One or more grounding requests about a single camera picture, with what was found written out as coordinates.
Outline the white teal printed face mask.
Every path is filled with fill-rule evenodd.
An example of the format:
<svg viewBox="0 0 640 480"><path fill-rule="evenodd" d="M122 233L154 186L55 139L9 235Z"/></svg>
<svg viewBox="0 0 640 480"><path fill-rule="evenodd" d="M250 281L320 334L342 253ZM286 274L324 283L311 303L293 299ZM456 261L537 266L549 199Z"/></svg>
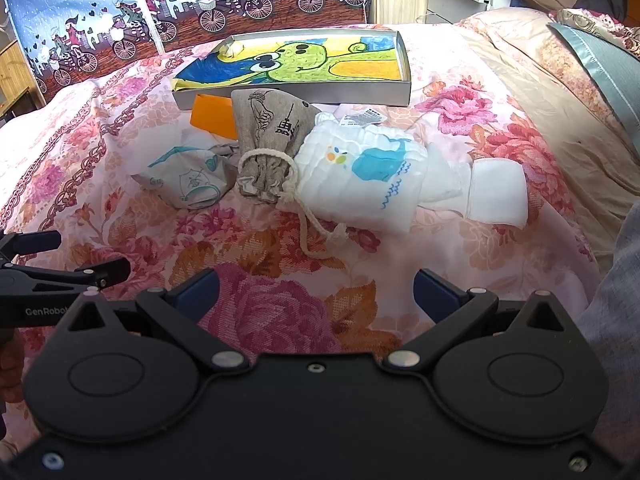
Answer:
<svg viewBox="0 0 640 480"><path fill-rule="evenodd" d="M197 210L218 203L235 185L239 147L174 146L132 180L175 209Z"/></svg>

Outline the white whale print cloth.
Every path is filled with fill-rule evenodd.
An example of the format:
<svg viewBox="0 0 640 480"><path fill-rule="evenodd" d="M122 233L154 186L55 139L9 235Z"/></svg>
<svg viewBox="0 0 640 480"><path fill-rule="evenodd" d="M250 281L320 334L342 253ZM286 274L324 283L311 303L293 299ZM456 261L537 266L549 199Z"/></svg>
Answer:
<svg viewBox="0 0 640 480"><path fill-rule="evenodd" d="M345 126L330 114L316 116L293 170L290 190L314 217L378 232L408 232L420 205L465 191L437 146L397 128Z"/></svg>

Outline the orange fabric band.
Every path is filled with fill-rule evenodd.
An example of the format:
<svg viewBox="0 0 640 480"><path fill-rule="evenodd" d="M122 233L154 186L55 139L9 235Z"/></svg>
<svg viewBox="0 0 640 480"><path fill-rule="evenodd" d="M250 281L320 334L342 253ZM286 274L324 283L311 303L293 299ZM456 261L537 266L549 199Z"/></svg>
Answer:
<svg viewBox="0 0 640 480"><path fill-rule="evenodd" d="M225 139L236 140L238 138L232 101L224 96L197 94L191 110L190 124Z"/></svg>

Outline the grey linen drawstring pouch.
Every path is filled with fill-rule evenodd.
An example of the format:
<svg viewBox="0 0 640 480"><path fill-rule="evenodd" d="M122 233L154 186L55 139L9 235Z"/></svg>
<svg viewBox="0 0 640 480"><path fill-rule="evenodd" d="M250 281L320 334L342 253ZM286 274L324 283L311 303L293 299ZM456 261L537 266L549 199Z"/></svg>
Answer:
<svg viewBox="0 0 640 480"><path fill-rule="evenodd" d="M297 96L276 89L234 90L232 110L241 157L238 187L245 197L277 205L298 215L299 247L309 258L326 260L325 249L313 252L308 234L314 229L326 247L343 243L347 226L327 230L300 198L297 188L300 169L295 156L321 113Z"/></svg>

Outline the small white cloth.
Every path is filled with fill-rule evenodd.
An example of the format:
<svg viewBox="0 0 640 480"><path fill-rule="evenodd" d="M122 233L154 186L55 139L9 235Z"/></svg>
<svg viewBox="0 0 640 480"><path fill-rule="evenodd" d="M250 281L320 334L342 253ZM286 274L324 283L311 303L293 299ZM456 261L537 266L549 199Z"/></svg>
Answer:
<svg viewBox="0 0 640 480"><path fill-rule="evenodd" d="M473 162L466 216L473 221L523 229L528 194L522 166L505 158Z"/></svg>

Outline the wooden side shelf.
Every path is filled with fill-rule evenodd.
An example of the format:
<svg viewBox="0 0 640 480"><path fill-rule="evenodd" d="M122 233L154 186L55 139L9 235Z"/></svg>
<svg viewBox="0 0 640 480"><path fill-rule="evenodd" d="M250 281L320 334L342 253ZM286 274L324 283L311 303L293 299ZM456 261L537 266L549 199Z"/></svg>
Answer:
<svg viewBox="0 0 640 480"><path fill-rule="evenodd" d="M1 50L1 125L43 107L42 95L20 44Z"/></svg>

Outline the floral pink bedspread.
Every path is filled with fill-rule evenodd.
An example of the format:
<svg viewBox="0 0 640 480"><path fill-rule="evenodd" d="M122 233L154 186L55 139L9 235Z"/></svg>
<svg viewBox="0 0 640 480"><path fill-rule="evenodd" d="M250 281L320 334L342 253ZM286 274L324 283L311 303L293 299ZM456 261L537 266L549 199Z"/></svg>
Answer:
<svg viewBox="0 0 640 480"><path fill-rule="evenodd" d="M296 214L237 192L201 210L172 208L134 174L174 146L214 144L170 91L171 76L207 46L74 84L5 125L2 228L60 231L61 247L30 257L33 266L127 258L130 277L108 291L113 299L215 268L220 304L203 326L248 356L398 348L434 323L411 297L422 268L509 299L549 289L587 320L612 380L596 435L630 460L639 449L638 313L589 305L639 199L639 159L623 127L544 14L489 11L400 33L413 92L409 106L384 108L386 125L452 160L518 162L524 229L420 210L407 234L354 229L326 250L317 232L300 235Z"/></svg>

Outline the blue bicycle print curtain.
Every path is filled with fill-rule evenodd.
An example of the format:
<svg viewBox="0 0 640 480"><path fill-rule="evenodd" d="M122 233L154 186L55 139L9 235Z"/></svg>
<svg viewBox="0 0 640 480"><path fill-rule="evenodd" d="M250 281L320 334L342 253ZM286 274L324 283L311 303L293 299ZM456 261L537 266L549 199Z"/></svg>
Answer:
<svg viewBox="0 0 640 480"><path fill-rule="evenodd" d="M43 99L241 32L363 23L369 0L2 0Z"/></svg>

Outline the grey tray with frog picture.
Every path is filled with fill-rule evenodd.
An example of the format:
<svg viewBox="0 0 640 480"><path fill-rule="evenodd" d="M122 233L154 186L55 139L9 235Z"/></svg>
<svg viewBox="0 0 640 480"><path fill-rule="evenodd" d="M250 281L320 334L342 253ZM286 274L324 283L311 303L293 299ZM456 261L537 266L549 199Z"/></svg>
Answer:
<svg viewBox="0 0 640 480"><path fill-rule="evenodd" d="M276 89L311 103L407 106L411 70L390 29L306 28L232 35L171 81L182 110L198 94Z"/></svg>

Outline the teal satin pillow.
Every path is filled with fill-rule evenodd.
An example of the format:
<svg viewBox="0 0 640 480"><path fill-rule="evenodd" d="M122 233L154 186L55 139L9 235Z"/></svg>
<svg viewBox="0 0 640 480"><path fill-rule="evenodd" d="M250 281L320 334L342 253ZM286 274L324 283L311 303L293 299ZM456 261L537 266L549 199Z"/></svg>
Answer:
<svg viewBox="0 0 640 480"><path fill-rule="evenodd" d="M621 47L558 23L549 27L573 51L639 151L639 60Z"/></svg>

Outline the floral patterned pillow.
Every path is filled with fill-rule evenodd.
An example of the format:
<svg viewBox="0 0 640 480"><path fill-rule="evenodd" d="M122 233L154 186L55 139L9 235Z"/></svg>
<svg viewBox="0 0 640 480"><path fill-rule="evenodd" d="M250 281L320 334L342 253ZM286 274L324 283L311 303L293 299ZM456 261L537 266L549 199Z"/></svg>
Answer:
<svg viewBox="0 0 640 480"><path fill-rule="evenodd" d="M639 58L638 27L626 26L608 14L586 9L561 9L550 16L559 24L586 32Z"/></svg>

